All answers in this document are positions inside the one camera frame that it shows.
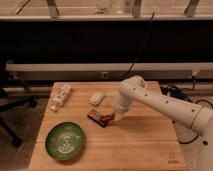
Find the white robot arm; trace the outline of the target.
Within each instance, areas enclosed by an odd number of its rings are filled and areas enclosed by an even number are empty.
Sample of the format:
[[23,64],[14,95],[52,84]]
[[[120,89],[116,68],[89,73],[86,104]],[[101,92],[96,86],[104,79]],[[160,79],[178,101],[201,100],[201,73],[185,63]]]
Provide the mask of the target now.
[[173,121],[193,130],[203,138],[196,171],[213,171],[213,110],[147,89],[141,76],[123,80],[113,106],[117,120],[121,120],[133,101],[145,104]]

